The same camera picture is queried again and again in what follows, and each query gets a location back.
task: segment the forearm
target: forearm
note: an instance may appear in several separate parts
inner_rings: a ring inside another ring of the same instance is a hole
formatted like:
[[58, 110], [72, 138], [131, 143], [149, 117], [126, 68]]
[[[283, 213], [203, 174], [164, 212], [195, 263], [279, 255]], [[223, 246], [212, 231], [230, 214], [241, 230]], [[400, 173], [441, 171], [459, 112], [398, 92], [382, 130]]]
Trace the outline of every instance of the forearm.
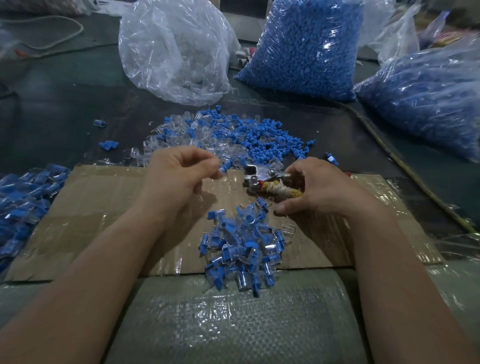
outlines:
[[380, 204], [348, 219], [369, 343], [377, 364], [477, 363], [426, 269]]
[[162, 221], [134, 207], [103, 231], [0, 331], [2, 362], [98, 363]]

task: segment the plastic bag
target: plastic bag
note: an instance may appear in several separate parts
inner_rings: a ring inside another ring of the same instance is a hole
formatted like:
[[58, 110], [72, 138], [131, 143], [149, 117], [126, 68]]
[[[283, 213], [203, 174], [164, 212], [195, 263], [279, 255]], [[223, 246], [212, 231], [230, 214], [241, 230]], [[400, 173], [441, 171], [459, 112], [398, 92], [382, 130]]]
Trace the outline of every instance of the plastic bag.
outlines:
[[378, 62], [381, 66], [420, 50], [413, 19], [419, 10], [420, 5], [415, 4], [399, 19], [393, 17], [391, 23], [369, 44], [369, 47], [378, 53]]
[[0, 11], [52, 15], [89, 15], [97, 10], [94, 0], [0, 0]]
[[480, 38], [404, 56], [355, 91], [389, 123], [479, 162]]
[[435, 39], [445, 27], [449, 14], [450, 11], [441, 12], [440, 15], [428, 25], [427, 29], [420, 34], [419, 44], [421, 50], [427, 49], [435, 43]]
[[352, 101], [362, 0], [276, 0], [252, 60], [252, 86]]
[[395, 12], [396, 0], [364, 0], [363, 24], [358, 47], [373, 42]]
[[239, 49], [232, 27], [208, 0], [139, 0], [120, 21], [128, 78], [183, 105], [211, 105], [228, 92], [228, 61]]

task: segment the person's right arm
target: person's right arm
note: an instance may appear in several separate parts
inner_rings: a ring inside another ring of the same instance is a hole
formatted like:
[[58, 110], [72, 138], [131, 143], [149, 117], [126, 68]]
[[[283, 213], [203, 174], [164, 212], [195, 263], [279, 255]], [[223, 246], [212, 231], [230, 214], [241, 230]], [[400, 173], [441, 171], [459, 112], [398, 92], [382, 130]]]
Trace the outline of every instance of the person's right arm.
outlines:
[[340, 214], [348, 221], [376, 364], [480, 363], [391, 208], [326, 161], [301, 159], [286, 172], [303, 173], [305, 193], [279, 204], [276, 213], [311, 209]]

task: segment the cardboard sheet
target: cardboard sheet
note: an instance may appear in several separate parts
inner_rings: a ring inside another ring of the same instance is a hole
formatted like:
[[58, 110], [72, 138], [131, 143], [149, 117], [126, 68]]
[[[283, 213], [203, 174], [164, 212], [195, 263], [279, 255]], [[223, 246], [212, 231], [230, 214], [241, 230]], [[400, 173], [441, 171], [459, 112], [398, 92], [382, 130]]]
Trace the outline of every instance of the cardboard sheet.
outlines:
[[[146, 170], [117, 166], [80, 165], [70, 174], [49, 213], [39, 223], [23, 252], [13, 261], [6, 280], [50, 280], [137, 197]], [[385, 180], [376, 175], [353, 176], [397, 212], [400, 225], [424, 263], [441, 262], [438, 251]], [[203, 273], [199, 258], [203, 232], [212, 228], [207, 212], [225, 208], [233, 214], [239, 204], [254, 201], [242, 186], [243, 172], [231, 170], [219, 181], [205, 181], [204, 192], [194, 196], [176, 222], [153, 247], [143, 275]], [[352, 240], [341, 217], [304, 212], [291, 217], [268, 214], [268, 224], [297, 227], [292, 244], [283, 252], [280, 268], [341, 267], [354, 265]]]

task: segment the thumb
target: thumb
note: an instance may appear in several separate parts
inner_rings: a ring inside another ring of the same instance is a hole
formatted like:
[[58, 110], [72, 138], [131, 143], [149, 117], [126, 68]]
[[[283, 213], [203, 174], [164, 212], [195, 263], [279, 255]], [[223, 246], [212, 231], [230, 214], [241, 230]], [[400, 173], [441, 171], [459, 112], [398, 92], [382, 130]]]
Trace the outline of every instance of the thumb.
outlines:
[[192, 185], [196, 185], [202, 179], [215, 175], [220, 168], [220, 160], [218, 158], [204, 159], [197, 164], [187, 167], [187, 180]]
[[307, 208], [307, 200], [305, 198], [305, 195], [302, 195], [297, 198], [289, 198], [285, 201], [280, 202], [276, 206], [275, 212], [279, 215], [288, 215], [293, 214], [294, 212], [306, 210]]

